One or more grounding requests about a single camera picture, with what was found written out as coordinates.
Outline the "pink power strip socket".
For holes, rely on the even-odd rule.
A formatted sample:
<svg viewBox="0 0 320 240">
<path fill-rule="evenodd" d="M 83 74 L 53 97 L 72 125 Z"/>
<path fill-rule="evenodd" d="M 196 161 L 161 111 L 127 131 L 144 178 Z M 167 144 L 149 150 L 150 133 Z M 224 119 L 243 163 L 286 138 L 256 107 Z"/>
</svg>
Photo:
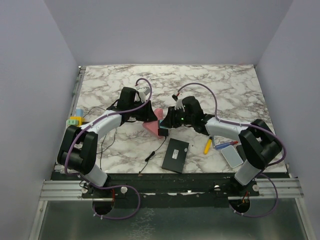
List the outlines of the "pink power strip socket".
<svg viewBox="0 0 320 240">
<path fill-rule="evenodd" d="M 144 122 L 142 126 L 154 137 L 161 139 L 162 136 L 159 136 L 159 121 L 164 118 L 164 111 L 162 108 L 156 108 L 154 114 L 157 117 L 156 121 Z"/>
</svg>

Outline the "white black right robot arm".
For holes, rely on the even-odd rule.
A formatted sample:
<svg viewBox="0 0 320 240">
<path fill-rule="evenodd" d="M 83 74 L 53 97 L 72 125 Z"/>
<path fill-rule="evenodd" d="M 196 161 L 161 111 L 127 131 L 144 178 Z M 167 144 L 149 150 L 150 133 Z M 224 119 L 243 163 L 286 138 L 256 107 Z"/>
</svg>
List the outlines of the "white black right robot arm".
<svg viewBox="0 0 320 240">
<path fill-rule="evenodd" d="M 240 142 L 246 160 L 235 173 L 235 180 L 229 184 L 229 189 L 234 195 L 240 196 L 246 192 L 248 183 L 270 166 L 270 162 L 277 155 L 286 155 L 284 144 L 263 120 L 256 119 L 249 123 L 228 121 L 218 118 L 216 113 L 204 113 L 194 96 L 179 99 L 178 95 L 174 94 L 172 98 L 175 100 L 175 106 L 168 108 L 160 126 L 176 129 L 186 125 L 199 134 L 220 136 Z"/>
</svg>

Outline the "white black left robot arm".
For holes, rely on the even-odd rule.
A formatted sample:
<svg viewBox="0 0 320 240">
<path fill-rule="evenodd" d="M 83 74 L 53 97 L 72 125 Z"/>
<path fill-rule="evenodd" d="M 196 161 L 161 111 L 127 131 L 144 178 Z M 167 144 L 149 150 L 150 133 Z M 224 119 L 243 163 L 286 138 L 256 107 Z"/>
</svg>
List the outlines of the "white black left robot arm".
<svg viewBox="0 0 320 240">
<path fill-rule="evenodd" d="M 97 196 L 106 197 L 111 190 L 111 177 L 96 164 L 98 141 L 110 131 L 134 118 L 140 122 L 157 121 L 150 99 L 146 94 L 130 87 L 121 90 L 120 97 L 95 120 L 81 126 L 70 125 L 60 146 L 57 163 L 64 169 L 74 170 L 93 184 Z"/>
</svg>

